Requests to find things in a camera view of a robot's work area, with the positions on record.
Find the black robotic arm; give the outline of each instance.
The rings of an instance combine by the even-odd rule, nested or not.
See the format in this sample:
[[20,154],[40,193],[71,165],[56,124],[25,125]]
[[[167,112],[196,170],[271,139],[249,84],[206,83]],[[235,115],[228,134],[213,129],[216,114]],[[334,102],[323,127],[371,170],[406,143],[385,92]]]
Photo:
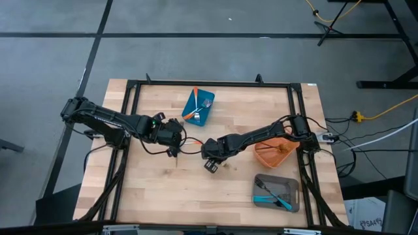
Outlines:
[[109,146],[124,149],[129,135],[145,143],[168,146],[168,155],[177,156],[182,140],[182,126],[176,119],[165,119],[163,113],[154,117],[145,115],[125,115],[98,106],[84,97],[69,99],[61,112],[65,123],[83,123],[104,136]]
[[[285,132],[283,123],[290,122],[292,133]],[[229,157],[244,151],[248,146],[271,138],[282,137],[294,142],[302,142],[306,151],[319,151],[316,135],[311,132],[306,117],[301,115],[288,115],[280,118],[269,126],[245,133],[228,134],[217,140],[208,139],[201,147],[202,158],[208,159],[205,168],[214,173],[218,164]]]

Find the orange plastic bowl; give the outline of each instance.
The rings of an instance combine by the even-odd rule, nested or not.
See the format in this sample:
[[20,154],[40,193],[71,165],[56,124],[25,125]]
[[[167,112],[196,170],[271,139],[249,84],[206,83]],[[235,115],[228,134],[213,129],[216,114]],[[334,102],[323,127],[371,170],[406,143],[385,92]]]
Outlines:
[[271,138],[254,145],[254,156],[264,166],[276,168],[297,147],[299,147],[299,142],[292,142],[285,138]]

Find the blue tray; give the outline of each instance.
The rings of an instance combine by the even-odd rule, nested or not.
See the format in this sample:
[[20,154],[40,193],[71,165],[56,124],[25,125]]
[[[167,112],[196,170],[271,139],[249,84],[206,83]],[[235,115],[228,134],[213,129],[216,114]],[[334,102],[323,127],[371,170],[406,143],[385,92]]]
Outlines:
[[[209,108],[203,108],[199,112],[199,114],[201,115],[201,120],[196,121],[195,118],[192,117],[191,119],[185,120],[186,122],[198,125],[200,127],[204,126],[204,124],[206,123],[206,120],[208,119],[210,109],[214,105],[215,94],[213,94],[212,92],[209,92],[209,91],[204,91],[204,90],[198,89],[198,91],[197,91],[197,106],[201,107],[201,105],[202,105],[202,103],[205,99],[211,100],[212,105]],[[193,90],[191,90],[190,97],[189,97],[189,100],[187,101],[187,103],[185,104],[185,107],[184,107],[184,110],[183,110],[183,113],[182,113],[182,117],[188,115],[190,112],[194,111],[194,109],[196,109],[195,94],[194,94]]]

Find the tripod leg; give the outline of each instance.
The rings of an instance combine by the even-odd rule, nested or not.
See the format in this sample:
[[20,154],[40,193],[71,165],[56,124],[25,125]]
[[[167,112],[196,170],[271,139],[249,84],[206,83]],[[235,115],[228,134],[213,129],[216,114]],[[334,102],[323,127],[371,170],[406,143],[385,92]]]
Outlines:
[[335,17],[334,21],[332,21],[331,25],[329,27],[327,27],[327,31],[325,32],[325,34],[322,36],[322,38],[319,40],[318,42],[318,46],[322,45],[322,42],[325,40],[325,38],[327,37],[327,35],[329,34],[329,32],[331,30],[333,30],[336,33],[342,34],[341,32],[333,29],[332,27],[334,26],[335,22],[338,20],[338,18],[340,17],[342,11],[345,9],[345,7],[347,6],[348,2],[344,3],[344,6],[342,6],[341,10],[339,11],[339,13],[337,14],[337,16]]

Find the gray plastic container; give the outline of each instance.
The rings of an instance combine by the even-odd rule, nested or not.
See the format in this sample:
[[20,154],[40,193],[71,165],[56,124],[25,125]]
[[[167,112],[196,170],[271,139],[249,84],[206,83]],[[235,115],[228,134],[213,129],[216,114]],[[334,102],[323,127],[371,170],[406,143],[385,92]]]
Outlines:
[[[272,193],[292,205],[292,210],[287,210],[283,206],[277,206],[274,203],[254,202],[253,200],[253,203],[256,206],[275,210],[284,210],[287,212],[299,211],[299,182],[297,180],[278,176],[269,176],[265,174],[257,174],[255,177],[263,181],[267,188],[272,191]],[[258,187],[254,182],[253,196],[271,196],[271,194]]]

